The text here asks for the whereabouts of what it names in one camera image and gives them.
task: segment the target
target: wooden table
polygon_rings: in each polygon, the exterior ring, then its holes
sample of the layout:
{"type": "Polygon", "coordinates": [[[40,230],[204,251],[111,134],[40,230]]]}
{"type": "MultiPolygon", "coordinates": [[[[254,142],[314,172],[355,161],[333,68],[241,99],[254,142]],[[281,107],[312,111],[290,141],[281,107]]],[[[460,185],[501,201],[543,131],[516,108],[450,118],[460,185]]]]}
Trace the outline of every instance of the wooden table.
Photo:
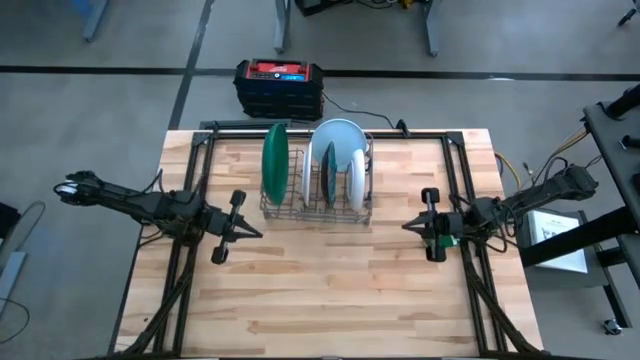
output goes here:
{"type": "MultiPolygon", "coordinates": [[[[489,132],[463,133],[476,196],[502,196],[489,132]]],[[[167,133],[160,160],[167,190],[182,188],[192,134],[167,133]]],[[[210,262],[219,240],[203,239],[183,356],[477,355],[459,249],[448,249],[444,263],[428,262],[419,236],[400,229],[425,209],[424,187],[438,187],[439,210],[450,210],[442,146],[433,140],[379,140],[374,149],[371,226],[333,228],[267,222],[259,209],[262,140],[216,141],[207,201],[228,211],[231,192],[246,191],[241,213],[264,238],[233,244],[222,266],[210,262]]],[[[170,240],[160,240],[138,252],[116,350],[130,345],[157,310],[170,248],[170,240]]],[[[490,252],[490,260],[500,305],[541,348],[517,249],[490,252]]],[[[495,349],[486,308],[483,318],[495,349]]]]}

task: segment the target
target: teal plate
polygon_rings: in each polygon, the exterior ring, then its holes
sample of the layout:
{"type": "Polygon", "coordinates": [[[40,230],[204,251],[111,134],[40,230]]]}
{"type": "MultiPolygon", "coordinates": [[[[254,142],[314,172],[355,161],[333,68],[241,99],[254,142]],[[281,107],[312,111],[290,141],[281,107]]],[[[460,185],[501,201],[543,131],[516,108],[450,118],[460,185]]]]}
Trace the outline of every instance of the teal plate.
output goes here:
{"type": "Polygon", "coordinates": [[[338,166],[336,165],[336,149],[333,142],[329,143],[327,151],[325,151],[322,157],[322,165],[320,168],[320,187],[322,188],[322,195],[324,201],[327,202],[330,208],[336,202],[336,172],[338,166]]]}
{"type": "Polygon", "coordinates": [[[276,124],[267,133],[262,147],[262,186],[275,205],[282,205],[289,179],[289,141],[283,124],[276,124]]]}

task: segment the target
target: concrete floor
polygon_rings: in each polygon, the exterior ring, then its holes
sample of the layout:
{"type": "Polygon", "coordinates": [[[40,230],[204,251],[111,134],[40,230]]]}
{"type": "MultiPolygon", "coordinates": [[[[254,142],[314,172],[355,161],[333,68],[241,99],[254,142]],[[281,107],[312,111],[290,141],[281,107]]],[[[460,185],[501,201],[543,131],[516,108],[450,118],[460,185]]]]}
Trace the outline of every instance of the concrete floor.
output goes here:
{"type": "MultiPolygon", "coordinates": [[[[112,1],[97,41],[87,44],[70,1],[0,0],[0,65],[182,67],[203,4],[112,1]]],[[[629,6],[626,0],[447,1],[437,59],[425,55],[416,9],[404,14],[350,5],[307,19],[293,9],[292,48],[283,57],[333,69],[640,73],[635,46],[640,18],[615,27],[629,6]],[[328,31],[340,36],[326,36],[328,31]]],[[[228,68],[244,58],[274,57],[272,8],[268,0],[216,0],[198,66],[228,68]]],[[[26,244],[29,258],[12,294],[29,307],[31,322],[18,338],[0,345],[1,358],[71,359],[106,352],[139,227],[111,211],[63,205],[51,187],[81,169],[144,187],[156,170],[180,81],[178,76],[0,74],[0,201],[20,209],[37,199],[47,204],[26,244]]],[[[203,120],[245,119],[231,81],[195,78],[180,128],[195,129],[203,120]]],[[[613,99],[631,85],[325,81],[327,94],[343,106],[403,118],[413,128],[489,128],[497,151],[514,164],[533,166],[548,155],[549,143],[579,126],[583,106],[613,99]]],[[[330,105],[325,114],[340,115],[330,105]]],[[[386,126],[380,119],[350,118],[362,127],[386,126]]],[[[578,164],[595,155],[590,138],[567,153],[578,164]]],[[[620,206],[605,166],[592,169],[600,182],[594,198],[550,207],[584,209],[595,217],[620,206]]],[[[512,193],[512,179],[505,175],[503,181],[512,193]]],[[[632,320],[640,324],[638,288],[626,268],[613,272],[632,320]]],[[[637,357],[637,329],[618,337],[600,330],[600,321],[611,317],[601,289],[533,292],[532,298],[545,348],[554,354],[637,357]]],[[[7,308],[0,339],[22,321],[18,310],[7,308]]]]}

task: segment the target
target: wire dish rack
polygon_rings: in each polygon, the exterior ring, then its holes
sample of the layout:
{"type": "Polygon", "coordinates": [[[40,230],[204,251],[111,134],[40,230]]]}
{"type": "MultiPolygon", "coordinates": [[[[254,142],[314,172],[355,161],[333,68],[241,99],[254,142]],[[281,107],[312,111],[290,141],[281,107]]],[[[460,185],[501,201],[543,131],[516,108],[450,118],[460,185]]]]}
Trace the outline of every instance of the wire dish rack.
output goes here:
{"type": "Polygon", "coordinates": [[[320,165],[312,162],[309,182],[309,204],[305,205],[302,197],[302,169],[304,151],[289,151],[289,179],[284,201],[280,206],[269,200],[260,186],[260,210],[265,219],[285,219],[323,223],[353,223],[369,225],[373,212],[373,137],[367,136],[368,149],[365,162],[365,196],[359,211],[351,209],[349,203],[348,170],[336,173],[336,201],[330,207],[324,200],[320,188],[320,165]]]}

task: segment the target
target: black floor line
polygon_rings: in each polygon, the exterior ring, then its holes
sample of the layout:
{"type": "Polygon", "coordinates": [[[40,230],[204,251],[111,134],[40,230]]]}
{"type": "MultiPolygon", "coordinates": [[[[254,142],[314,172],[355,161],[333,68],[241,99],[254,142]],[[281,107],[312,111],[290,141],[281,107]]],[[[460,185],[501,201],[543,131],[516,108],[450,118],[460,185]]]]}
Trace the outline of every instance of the black floor line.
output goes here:
{"type": "Polygon", "coordinates": [[[184,75],[184,68],[91,67],[91,66],[13,66],[0,65],[0,73],[79,74],[79,75],[184,75]]]}
{"type": "Polygon", "coordinates": [[[193,45],[189,52],[189,59],[187,60],[186,73],[182,77],[178,94],[176,95],[176,101],[173,105],[173,111],[171,112],[171,118],[169,120],[169,130],[177,130],[180,126],[180,120],[182,118],[182,112],[184,111],[184,105],[187,102],[187,96],[189,95],[189,88],[191,87],[191,80],[193,79],[194,70],[198,63],[198,57],[200,56],[200,50],[202,49],[202,41],[204,35],[207,32],[207,24],[211,17],[211,11],[213,2],[215,0],[206,0],[200,14],[200,22],[198,23],[198,30],[196,31],[195,38],[193,39],[193,45]]]}
{"type": "MultiPolygon", "coordinates": [[[[3,66],[0,73],[19,74],[85,74],[85,75],[188,75],[234,76],[235,69],[195,68],[204,38],[204,28],[198,29],[194,47],[189,54],[187,68],[139,67],[66,67],[66,66],[3,66]]],[[[514,73],[476,71],[409,71],[409,70],[337,70],[325,69],[325,77],[382,78],[382,79],[450,79],[450,80],[521,80],[521,81],[618,81],[640,82],[640,74],[589,73],[514,73]]]]}
{"type": "MultiPolygon", "coordinates": [[[[195,69],[194,76],[233,76],[235,69],[195,69]]],[[[475,71],[402,71],[402,70],[333,70],[325,69],[331,78],[449,79],[449,80],[525,80],[525,81],[640,81],[640,74],[586,73],[512,73],[475,71]]]]}

